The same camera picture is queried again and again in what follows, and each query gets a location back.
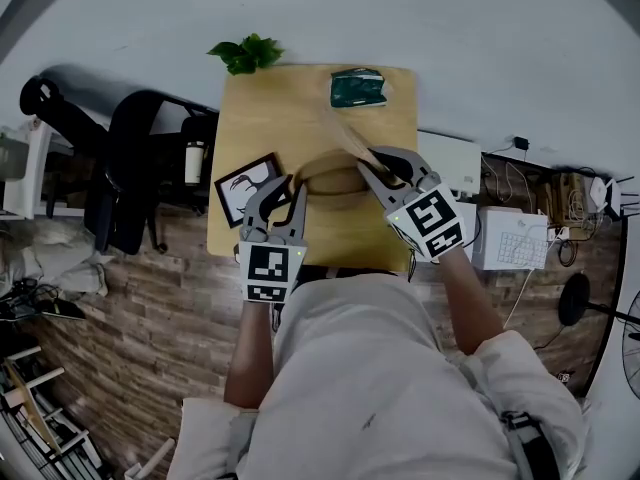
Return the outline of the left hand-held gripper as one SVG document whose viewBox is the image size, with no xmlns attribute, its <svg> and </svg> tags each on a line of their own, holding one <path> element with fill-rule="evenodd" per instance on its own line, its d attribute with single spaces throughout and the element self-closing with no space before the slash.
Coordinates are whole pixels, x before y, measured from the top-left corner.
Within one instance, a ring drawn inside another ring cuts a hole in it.
<svg viewBox="0 0 640 480">
<path fill-rule="evenodd" d="M 292 175 L 267 180 L 244 208 L 240 240 L 234 249 L 245 301 L 282 303 L 290 297 L 305 259 L 304 240 L 307 187 L 301 184 L 292 197 Z M 286 219 L 266 230 L 273 210 L 289 205 Z"/>
</svg>

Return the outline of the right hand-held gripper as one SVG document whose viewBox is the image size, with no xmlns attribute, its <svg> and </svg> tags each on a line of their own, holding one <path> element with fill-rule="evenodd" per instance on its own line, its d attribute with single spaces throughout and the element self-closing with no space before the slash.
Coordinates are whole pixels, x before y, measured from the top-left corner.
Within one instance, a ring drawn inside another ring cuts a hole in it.
<svg viewBox="0 0 640 480">
<path fill-rule="evenodd" d="M 426 261 L 462 246 L 466 228 L 457 203 L 424 159 L 416 151 L 394 146 L 375 146 L 370 152 L 391 173 L 363 160 L 357 161 L 357 168 L 397 236 Z"/>
</svg>

